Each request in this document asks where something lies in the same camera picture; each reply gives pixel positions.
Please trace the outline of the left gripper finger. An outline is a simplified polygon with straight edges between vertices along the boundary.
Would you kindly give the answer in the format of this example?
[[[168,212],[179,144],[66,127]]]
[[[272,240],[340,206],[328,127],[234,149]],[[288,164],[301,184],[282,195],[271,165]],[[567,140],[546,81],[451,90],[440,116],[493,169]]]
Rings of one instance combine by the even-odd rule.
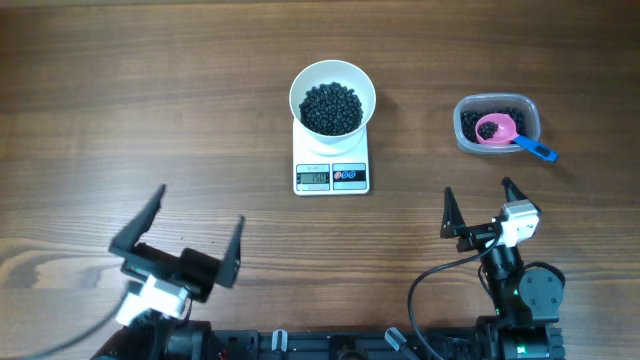
[[[216,283],[225,288],[234,286],[241,267],[241,238],[244,224],[245,217],[241,215],[217,272]]]
[[[142,210],[113,237],[109,246],[110,253],[119,255],[133,251],[141,236],[149,231],[161,208],[165,191],[166,185],[161,184]]]

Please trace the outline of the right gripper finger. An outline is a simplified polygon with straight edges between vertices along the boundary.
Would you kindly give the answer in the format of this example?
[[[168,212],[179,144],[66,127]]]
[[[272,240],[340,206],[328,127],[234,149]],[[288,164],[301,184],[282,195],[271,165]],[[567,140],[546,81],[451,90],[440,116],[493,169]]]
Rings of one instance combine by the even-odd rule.
[[[441,223],[441,238],[456,238],[466,232],[466,224],[451,187],[444,190],[444,207]]]
[[[540,213],[541,209],[533,203],[509,178],[501,181],[507,202],[502,206],[503,213]]]

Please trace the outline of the pink scoop blue handle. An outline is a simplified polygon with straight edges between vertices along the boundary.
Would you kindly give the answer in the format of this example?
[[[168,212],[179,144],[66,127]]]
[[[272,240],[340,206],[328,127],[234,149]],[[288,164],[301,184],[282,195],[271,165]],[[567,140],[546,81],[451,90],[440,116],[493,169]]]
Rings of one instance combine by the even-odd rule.
[[[494,137],[489,140],[483,140],[477,134],[478,127],[486,121],[491,121],[499,125],[499,130],[495,133]],[[508,145],[515,143],[547,162],[556,163],[559,159],[559,155],[551,148],[524,135],[519,135],[514,120],[507,114],[490,113],[483,116],[477,122],[475,132],[477,140],[483,145]]]

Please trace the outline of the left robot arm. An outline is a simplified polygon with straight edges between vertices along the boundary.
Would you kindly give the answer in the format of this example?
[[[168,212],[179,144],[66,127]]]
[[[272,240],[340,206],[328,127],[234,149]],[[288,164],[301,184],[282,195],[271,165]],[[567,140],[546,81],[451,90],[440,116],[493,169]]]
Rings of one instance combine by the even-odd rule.
[[[160,185],[142,210],[111,240],[108,251],[123,260],[132,278],[113,318],[122,328],[94,354],[96,359],[202,359],[210,327],[189,319],[194,302],[205,303],[213,288],[231,288],[241,267],[245,218],[235,226],[223,259],[192,248],[178,256],[141,241],[161,209]]]

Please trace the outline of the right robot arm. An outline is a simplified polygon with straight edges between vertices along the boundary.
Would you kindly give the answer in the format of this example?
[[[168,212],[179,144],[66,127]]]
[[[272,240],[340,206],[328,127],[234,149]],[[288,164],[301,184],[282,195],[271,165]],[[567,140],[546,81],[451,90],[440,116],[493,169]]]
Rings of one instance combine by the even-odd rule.
[[[481,316],[470,328],[435,335],[445,359],[564,359],[559,321],[566,278],[544,262],[526,263],[518,244],[536,233],[541,210],[508,177],[502,180],[506,203],[491,222],[465,224],[453,190],[444,191],[440,236],[458,240],[458,252],[481,255],[481,283],[494,316]]]

